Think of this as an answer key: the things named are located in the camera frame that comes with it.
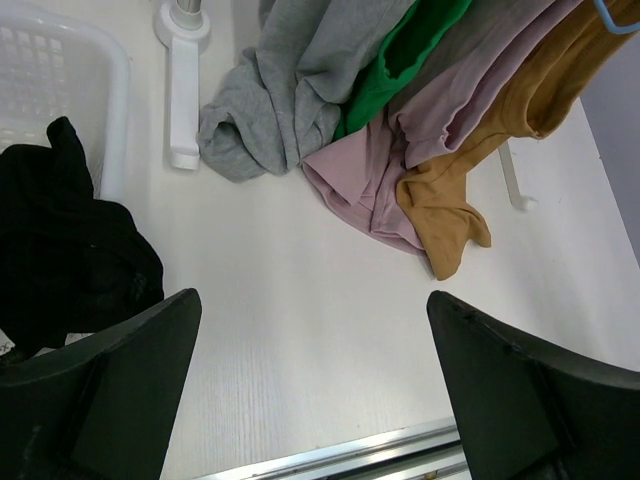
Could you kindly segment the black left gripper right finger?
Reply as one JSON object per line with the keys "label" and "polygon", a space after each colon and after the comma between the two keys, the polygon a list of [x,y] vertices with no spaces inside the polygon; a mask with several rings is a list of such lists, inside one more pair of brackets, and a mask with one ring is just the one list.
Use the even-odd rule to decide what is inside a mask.
{"label": "black left gripper right finger", "polygon": [[639,375],[434,291],[427,316],[474,479],[636,479]]}

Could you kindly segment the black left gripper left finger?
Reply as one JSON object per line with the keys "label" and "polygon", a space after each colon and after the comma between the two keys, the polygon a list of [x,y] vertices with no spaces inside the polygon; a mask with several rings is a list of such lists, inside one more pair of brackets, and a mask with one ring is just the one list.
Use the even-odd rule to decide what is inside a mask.
{"label": "black left gripper left finger", "polygon": [[157,479],[202,316],[184,289],[1,370],[4,479]]}

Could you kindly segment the black tank top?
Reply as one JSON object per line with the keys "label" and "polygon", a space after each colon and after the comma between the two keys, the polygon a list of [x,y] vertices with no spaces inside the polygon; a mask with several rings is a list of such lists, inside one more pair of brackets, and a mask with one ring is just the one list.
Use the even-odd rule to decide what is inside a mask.
{"label": "black tank top", "polygon": [[123,205],[95,198],[83,146],[69,119],[48,146],[1,155],[1,330],[8,366],[72,333],[97,333],[164,298],[163,265]]}

